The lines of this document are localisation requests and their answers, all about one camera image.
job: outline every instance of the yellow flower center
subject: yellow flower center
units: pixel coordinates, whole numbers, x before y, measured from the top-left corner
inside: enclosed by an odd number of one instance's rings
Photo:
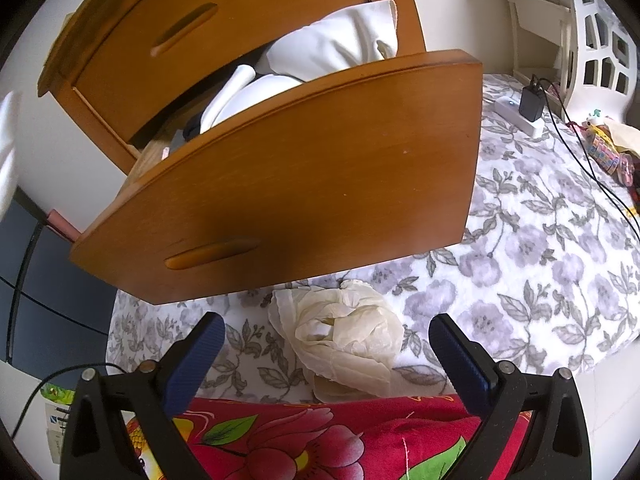
[[[306,465],[309,463],[309,453],[307,453],[306,451],[303,451],[302,454],[295,459],[296,462],[296,469],[298,471],[302,471]]]

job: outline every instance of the pink flower print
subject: pink flower print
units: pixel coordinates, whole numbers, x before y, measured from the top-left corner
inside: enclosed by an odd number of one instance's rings
[[[309,408],[263,424],[247,440],[244,467],[225,480],[363,480],[360,436],[336,424],[334,414]]]

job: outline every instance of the red blanket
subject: red blanket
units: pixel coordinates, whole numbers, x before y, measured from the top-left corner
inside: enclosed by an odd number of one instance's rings
[[[529,419],[519,416],[491,480],[507,476]],[[442,396],[315,405],[194,399],[174,423],[213,479],[439,480],[480,420],[457,396]],[[148,477],[161,480],[135,418],[127,429]]]

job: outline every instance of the drawer handle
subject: drawer handle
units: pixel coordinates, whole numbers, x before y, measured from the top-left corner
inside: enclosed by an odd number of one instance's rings
[[[256,238],[232,238],[223,242],[202,245],[183,253],[171,256],[164,261],[167,269],[185,270],[204,264],[210,264],[230,256],[236,256],[255,249],[260,245]]]
[[[151,48],[151,57],[160,56],[160,54],[169,50],[192,30],[195,30],[211,18],[216,12],[218,12],[218,4],[212,4],[211,2],[207,2],[197,9],[193,9],[158,37],[154,46]]]

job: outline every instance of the wooden drawer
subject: wooden drawer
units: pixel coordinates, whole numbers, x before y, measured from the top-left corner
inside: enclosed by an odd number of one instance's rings
[[[177,96],[265,43],[367,0],[141,0],[111,31],[76,88],[131,137]]]
[[[453,50],[305,83],[124,189],[71,259],[151,303],[308,278],[461,240],[482,65]]]

